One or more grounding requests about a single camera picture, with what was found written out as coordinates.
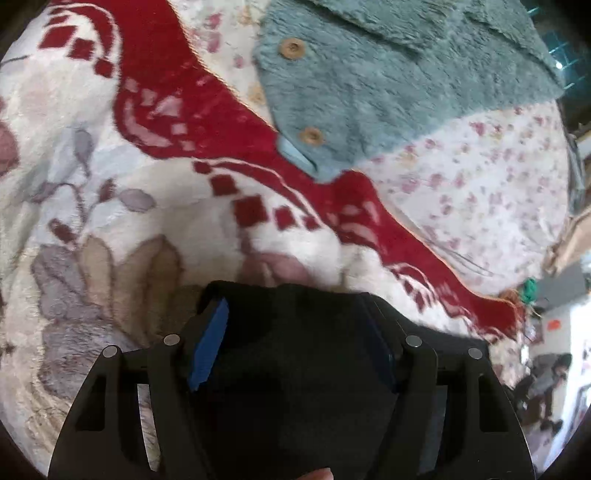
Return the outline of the black pants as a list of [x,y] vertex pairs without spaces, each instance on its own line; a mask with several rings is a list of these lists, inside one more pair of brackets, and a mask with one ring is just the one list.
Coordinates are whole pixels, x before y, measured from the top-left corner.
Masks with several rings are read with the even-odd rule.
[[222,299],[228,326],[189,404],[211,479],[414,479],[439,455],[447,392],[437,382],[476,342],[414,324],[369,295],[394,354],[396,391],[366,345],[363,294],[216,281],[197,324]]

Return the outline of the green yarn bundle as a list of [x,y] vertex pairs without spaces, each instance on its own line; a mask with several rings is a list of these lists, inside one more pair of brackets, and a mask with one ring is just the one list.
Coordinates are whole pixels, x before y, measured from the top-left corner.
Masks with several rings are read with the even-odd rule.
[[538,282],[535,278],[526,279],[519,288],[519,296],[525,305],[533,304],[538,298]]

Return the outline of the floral print bed sheet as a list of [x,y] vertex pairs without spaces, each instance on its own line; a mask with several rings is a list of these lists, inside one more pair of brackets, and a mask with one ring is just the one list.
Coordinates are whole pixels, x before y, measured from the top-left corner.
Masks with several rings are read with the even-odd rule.
[[[175,8],[200,60],[273,127],[277,140],[254,59],[270,2],[178,1]],[[558,99],[447,121],[329,182],[287,163],[318,185],[366,176],[383,204],[470,288],[495,294],[541,273],[568,216]]]

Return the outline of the red and white floral blanket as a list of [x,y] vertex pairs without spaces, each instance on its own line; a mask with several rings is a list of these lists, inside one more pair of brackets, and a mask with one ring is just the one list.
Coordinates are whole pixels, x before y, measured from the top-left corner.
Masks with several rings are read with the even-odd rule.
[[51,1],[1,61],[1,423],[46,474],[103,347],[144,347],[214,280],[376,294],[515,331],[349,171],[315,182],[204,65],[166,1]]

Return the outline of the teal fleece garment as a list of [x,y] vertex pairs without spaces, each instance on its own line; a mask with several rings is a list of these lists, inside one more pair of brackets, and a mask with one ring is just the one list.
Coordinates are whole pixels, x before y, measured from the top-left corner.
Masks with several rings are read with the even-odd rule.
[[320,182],[447,121],[563,92],[518,1],[273,1],[254,59],[277,150]]

